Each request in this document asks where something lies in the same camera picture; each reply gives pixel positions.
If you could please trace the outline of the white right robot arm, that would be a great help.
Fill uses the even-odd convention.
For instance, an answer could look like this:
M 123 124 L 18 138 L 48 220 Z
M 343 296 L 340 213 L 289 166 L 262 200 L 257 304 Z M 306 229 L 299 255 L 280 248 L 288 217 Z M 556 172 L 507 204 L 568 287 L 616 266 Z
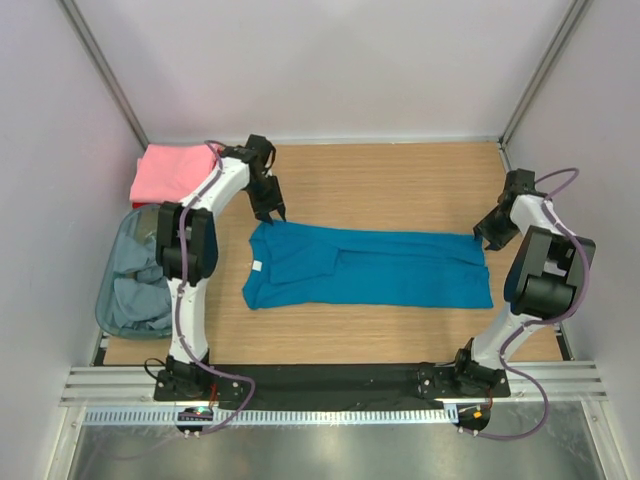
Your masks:
M 550 193 L 537 189 L 533 171 L 509 171 L 497 205 L 473 229 L 491 251 L 517 234 L 522 241 L 504 283 L 503 310 L 456 354 L 450 382 L 461 395 L 503 389 L 513 353 L 536 331 L 573 316 L 584 300 L 596 243 L 575 234 L 554 210 L 553 196 L 579 174 L 564 171 L 571 177 Z

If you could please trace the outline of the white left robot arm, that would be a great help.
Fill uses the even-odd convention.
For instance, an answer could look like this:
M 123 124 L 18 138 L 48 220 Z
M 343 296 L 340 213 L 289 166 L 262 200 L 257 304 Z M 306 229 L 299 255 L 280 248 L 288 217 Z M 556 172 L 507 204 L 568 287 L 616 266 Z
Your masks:
M 171 299 L 172 340 L 158 398 L 254 398 L 258 379 L 209 362 L 205 295 L 219 258 L 216 219 L 240 192 L 257 228 L 242 295 L 253 309 L 313 304 L 485 310 L 493 305 L 481 243 L 469 234 L 339 229 L 290 222 L 277 150 L 252 134 L 242 145 L 204 144 L 212 171 L 184 198 L 160 206 L 156 260 Z

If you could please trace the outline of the blue t shirt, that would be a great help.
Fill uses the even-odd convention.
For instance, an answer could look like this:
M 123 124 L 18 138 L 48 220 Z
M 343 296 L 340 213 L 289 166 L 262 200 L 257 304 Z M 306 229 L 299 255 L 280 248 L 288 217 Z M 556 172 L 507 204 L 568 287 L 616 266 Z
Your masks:
M 482 243 L 468 234 L 335 229 L 275 221 L 249 239 L 252 310 L 305 303 L 490 309 Z

